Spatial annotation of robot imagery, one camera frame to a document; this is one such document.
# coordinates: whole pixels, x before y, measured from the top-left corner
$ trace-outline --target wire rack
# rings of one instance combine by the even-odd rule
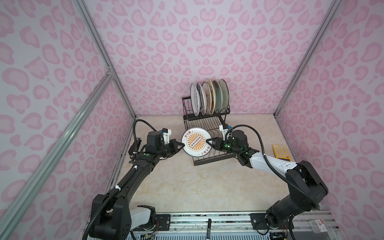
[[[199,112],[199,114],[195,116],[192,109],[191,97],[183,97],[182,100],[183,100],[184,116],[189,121],[203,119],[203,118],[212,118],[212,117],[217,117],[222,115],[227,116],[227,114],[230,114],[231,112],[230,106],[228,105],[228,108],[226,109],[226,111],[224,111],[224,109],[221,109],[220,111],[217,110],[211,115],[203,115],[201,114],[201,112]]]
[[[185,129],[188,130],[192,127],[201,127],[204,128],[211,134],[211,137],[219,137],[221,132],[219,130],[219,126],[225,124],[225,119],[227,114],[229,113],[229,109],[227,112],[216,113],[213,115],[198,115],[197,117],[193,114],[192,103],[190,97],[183,98],[183,107],[184,107],[184,126]],[[210,162],[216,162],[228,158],[236,157],[235,154],[229,154],[222,151],[217,151],[212,149],[209,154],[203,157],[192,157],[194,161],[194,165],[202,165]]]

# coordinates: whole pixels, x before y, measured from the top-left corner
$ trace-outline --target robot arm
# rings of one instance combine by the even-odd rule
[[[130,161],[133,166],[123,179],[107,194],[98,194],[93,199],[91,219],[95,217],[95,220],[89,228],[91,237],[125,240],[129,232],[138,226],[148,230],[154,227],[156,218],[154,207],[139,205],[130,210],[129,203],[141,182],[153,171],[160,158],[172,157],[184,147],[184,144],[177,142],[176,139],[170,140],[170,135],[171,130],[165,128],[161,131],[149,132],[145,151],[135,153],[133,160]],[[96,214],[116,189],[119,189],[119,192],[107,203],[100,214]]]
[[[309,162],[288,162],[267,156],[249,147],[247,136],[243,131],[230,129],[231,127],[227,124],[221,125],[223,137],[208,139],[207,143],[216,150],[236,154],[242,166],[260,169],[271,174],[279,173],[279,177],[288,183],[290,194],[266,211],[265,218],[271,228],[281,226],[291,215],[314,209],[313,200],[318,205],[328,194],[328,188]]]

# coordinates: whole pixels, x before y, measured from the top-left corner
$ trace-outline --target plate with orange sunburst design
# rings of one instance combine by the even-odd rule
[[[211,151],[211,146],[205,141],[211,139],[211,134],[201,127],[188,129],[182,136],[181,142],[185,144],[184,152],[191,157],[202,157]]]

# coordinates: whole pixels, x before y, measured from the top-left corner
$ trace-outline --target beige marble countertop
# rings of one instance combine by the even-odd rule
[[[182,116],[140,117],[157,130],[171,129],[171,138],[180,141],[185,132]],[[274,156],[272,144],[287,146],[273,115],[228,115],[231,126],[247,124],[261,135],[265,152]],[[261,150],[257,135],[247,128],[250,147]],[[151,129],[142,122],[136,125],[136,135],[146,143]],[[132,167],[124,161],[119,180]],[[277,176],[258,169],[243,167],[235,158],[194,166],[190,156],[179,152],[160,161],[142,182],[133,196],[130,208],[150,205],[157,212],[205,212],[266,210],[289,194],[287,184]]]

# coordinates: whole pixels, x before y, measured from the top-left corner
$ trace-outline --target label sticker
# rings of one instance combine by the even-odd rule
[[[315,221],[316,221],[317,226],[320,229],[320,232],[326,232],[327,231],[327,228],[325,227],[322,220],[315,220]]]

